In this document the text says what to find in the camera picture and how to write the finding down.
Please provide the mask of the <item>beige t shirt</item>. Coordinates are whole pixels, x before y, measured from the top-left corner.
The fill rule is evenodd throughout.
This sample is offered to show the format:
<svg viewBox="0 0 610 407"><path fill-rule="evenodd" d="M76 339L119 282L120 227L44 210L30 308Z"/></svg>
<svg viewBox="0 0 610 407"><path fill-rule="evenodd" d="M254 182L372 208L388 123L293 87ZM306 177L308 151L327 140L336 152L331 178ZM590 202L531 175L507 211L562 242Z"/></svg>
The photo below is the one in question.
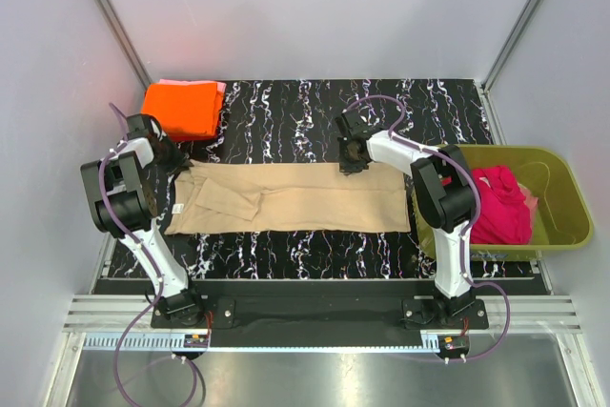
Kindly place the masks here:
<svg viewBox="0 0 610 407"><path fill-rule="evenodd" d="M174 189L166 234L410 230L404 175L379 163L344 175L336 163L196 162Z"/></svg>

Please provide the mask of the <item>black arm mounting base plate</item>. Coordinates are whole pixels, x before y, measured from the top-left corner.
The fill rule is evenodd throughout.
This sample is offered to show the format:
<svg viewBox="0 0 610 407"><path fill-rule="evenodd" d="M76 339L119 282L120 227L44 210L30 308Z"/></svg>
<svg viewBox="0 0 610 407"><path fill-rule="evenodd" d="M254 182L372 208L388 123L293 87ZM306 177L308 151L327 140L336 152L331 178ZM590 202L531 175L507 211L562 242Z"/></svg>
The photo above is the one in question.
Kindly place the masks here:
<svg viewBox="0 0 610 407"><path fill-rule="evenodd" d="M421 344L423 331L460 333L489 327L484 303L477 298L465 317L451 325L405 325L405 312L433 297L429 280L223 280L194 287L204 301L203 320L181 326L153 315L152 325L210 328L216 350L399 348Z"/></svg>

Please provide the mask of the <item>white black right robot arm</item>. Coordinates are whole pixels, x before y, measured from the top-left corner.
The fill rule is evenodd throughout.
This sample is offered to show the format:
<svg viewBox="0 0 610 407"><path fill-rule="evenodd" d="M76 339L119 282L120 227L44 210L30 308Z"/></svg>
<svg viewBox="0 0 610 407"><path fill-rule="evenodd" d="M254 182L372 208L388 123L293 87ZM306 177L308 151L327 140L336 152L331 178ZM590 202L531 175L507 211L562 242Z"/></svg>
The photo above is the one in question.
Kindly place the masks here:
<svg viewBox="0 0 610 407"><path fill-rule="evenodd" d="M435 293L407 310L403 322L421 329L462 320L476 300L470 234L480 213L480 196L461 149L422 145L374 128L352 111L337 116L335 124L340 132L340 171L360 173L376 162L410 176L419 215L433 231Z"/></svg>

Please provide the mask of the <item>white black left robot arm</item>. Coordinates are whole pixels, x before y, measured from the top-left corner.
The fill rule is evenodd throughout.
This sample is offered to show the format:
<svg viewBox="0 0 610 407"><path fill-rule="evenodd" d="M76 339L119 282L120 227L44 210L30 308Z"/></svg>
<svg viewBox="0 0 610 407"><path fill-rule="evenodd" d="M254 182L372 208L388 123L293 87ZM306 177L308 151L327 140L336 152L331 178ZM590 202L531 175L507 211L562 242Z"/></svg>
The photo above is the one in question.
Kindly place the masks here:
<svg viewBox="0 0 610 407"><path fill-rule="evenodd" d="M125 115L113 107L122 137L104 158L80 167L91 219L102 233L128 248L152 283L155 316L193 326L205 305L185 268L173 257L158 227L157 199L146 171L174 176L192 162L148 114Z"/></svg>

